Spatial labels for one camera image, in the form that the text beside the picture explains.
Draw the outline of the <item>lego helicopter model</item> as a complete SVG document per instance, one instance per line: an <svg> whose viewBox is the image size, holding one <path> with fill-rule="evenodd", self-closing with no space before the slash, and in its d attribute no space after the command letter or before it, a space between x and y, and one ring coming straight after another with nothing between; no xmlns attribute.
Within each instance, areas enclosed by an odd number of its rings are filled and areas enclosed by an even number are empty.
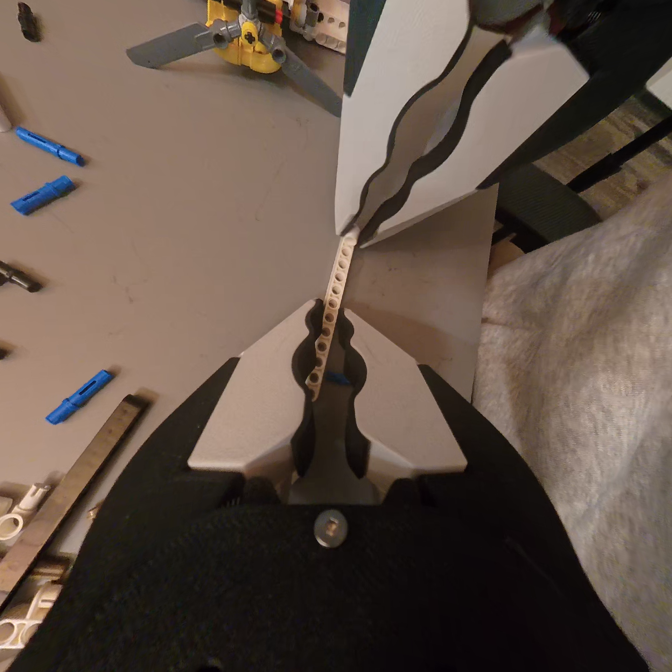
<svg viewBox="0 0 672 672"><path fill-rule="evenodd" d="M132 63L158 69L209 50L259 74L281 71L335 117L342 100L288 46L283 29L345 54L349 4L344 1L208 1L204 23L192 23L126 50Z"/></svg>

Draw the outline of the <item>long thin white lego beam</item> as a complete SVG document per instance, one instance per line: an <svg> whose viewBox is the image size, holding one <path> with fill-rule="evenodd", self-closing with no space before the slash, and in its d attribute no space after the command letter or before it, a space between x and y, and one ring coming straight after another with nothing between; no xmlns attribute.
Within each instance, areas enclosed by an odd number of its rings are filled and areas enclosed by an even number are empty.
<svg viewBox="0 0 672 672"><path fill-rule="evenodd" d="M312 401L316 402L324 381L327 360L335 334L335 327L345 286L348 281L349 268L357 247L360 228L355 226L340 238L337 254L324 297L323 320L320 333L315 341L316 363L313 371L306 379Z"/></svg>

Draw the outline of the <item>pile of white yellow lego parts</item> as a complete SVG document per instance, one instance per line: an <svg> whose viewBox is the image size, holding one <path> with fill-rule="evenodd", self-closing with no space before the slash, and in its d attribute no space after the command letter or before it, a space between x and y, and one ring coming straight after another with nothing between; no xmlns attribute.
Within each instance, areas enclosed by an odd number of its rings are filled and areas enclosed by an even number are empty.
<svg viewBox="0 0 672 672"><path fill-rule="evenodd" d="M63 590L70 571L65 558L38 562L1 612L1 651L19 651L28 643Z"/></svg>

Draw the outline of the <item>long blue lego pin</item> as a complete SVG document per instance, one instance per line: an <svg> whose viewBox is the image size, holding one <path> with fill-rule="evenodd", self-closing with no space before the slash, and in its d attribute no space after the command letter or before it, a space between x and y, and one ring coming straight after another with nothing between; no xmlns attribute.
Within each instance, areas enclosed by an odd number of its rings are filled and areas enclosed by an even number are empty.
<svg viewBox="0 0 672 672"><path fill-rule="evenodd" d="M105 388L114 378L115 374L112 374L105 369L100 370L72 395L63 399L57 408L47 414L45 417L46 422L51 425L64 423L85 406L91 398Z"/></svg>
<svg viewBox="0 0 672 672"><path fill-rule="evenodd" d="M12 208L22 216L28 216L50 203L66 196L76 188L76 184L66 175L45 183L36 191L11 202Z"/></svg>
<svg viewBox="0 0 672 672"><path fill-rule="evenodd" d="M26 144L35 147L45 153L55 156L56 158L66 161L67 163L75 164L79 167L86 165L86 160L82 155L73 149L65 147L53 140L47 139L23 127L16 127L15 135L17 138L24 141Z"/></svg>

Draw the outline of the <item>black lego pin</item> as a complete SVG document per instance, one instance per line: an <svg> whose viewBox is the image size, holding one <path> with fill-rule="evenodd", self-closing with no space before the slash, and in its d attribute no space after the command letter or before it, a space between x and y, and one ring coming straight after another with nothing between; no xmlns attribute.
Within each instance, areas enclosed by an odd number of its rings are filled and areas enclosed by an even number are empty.
<svg viewBox="0 0 672 672"><path fill-rule="evenodd" d="M17 19L23 37L29 42L39 43L41 41L41 29L37 16L25 2L18 2L17 9Z"/></svg>

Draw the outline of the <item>loose small lego pieces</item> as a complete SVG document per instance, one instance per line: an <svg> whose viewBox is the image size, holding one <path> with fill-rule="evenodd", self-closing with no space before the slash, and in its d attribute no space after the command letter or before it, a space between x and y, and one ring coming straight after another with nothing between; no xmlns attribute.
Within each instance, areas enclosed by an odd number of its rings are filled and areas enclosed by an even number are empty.
<svg viewBox="0 0 672 672"><path fill-rule="evenodd" d="M9 283L30 293L42 288L38 281L2 261L1 285ZM51 489L49 484L35 483L16 500L5 495L1 496L1 542L9 542L18 537L36 515Z"/></svg>

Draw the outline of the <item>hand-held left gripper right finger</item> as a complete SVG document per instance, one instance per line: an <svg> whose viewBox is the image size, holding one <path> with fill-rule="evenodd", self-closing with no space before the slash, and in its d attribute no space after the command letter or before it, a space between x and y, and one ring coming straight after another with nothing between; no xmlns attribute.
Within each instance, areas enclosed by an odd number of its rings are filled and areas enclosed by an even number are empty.
<svg viewBox="0 0 672 672"><path fill-rule="evenodd" d="M383 500L397 481L463 473L466 456L416 360L349 309L340 313L340 344L353 474Z"/></svg>

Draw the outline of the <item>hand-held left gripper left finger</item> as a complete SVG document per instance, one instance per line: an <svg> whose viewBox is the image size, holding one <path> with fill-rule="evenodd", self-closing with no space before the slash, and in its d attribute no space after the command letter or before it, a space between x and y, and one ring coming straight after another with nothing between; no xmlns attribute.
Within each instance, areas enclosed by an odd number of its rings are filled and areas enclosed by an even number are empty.
<svg viewBox="0 0 672 672"><path fill-rule="evenodd" d="M280 498L306 474L315 453L315 342L323 301L305 302L238 357L188 459L194 470L264 478Z"/></svg>

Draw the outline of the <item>black lego rotor blade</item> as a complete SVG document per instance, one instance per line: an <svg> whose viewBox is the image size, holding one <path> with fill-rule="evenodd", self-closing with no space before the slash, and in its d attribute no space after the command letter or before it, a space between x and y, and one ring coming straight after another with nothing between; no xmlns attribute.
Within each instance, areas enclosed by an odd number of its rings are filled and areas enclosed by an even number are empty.
<svg viewBox="0 0 672 672"><path fill-rule="evenodd" d="M148 399L136 394L124 397L20 533L18 540L1 560L2 608L34 567L39 555L53 540L71 509L82 499L113 452L123 445L149 405Z"/></svg>

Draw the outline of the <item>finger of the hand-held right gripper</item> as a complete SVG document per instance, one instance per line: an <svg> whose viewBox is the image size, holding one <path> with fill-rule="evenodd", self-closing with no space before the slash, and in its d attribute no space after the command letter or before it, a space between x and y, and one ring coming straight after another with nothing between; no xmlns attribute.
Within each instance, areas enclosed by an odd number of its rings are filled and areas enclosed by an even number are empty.
<svg viewBox="0 0 672 672"><path fill-rule="evenodd" d="M358 216L369 247L484 189L589 76L545 25L470 28L454 66L404 112Z"/></svg>
<svg viewBox="0 0 672 672"><path fill-rule="evenodd" d="M344 235L389 161L413 98L450 70L471 30L468 1L351 1L335 184Z"/></svg>

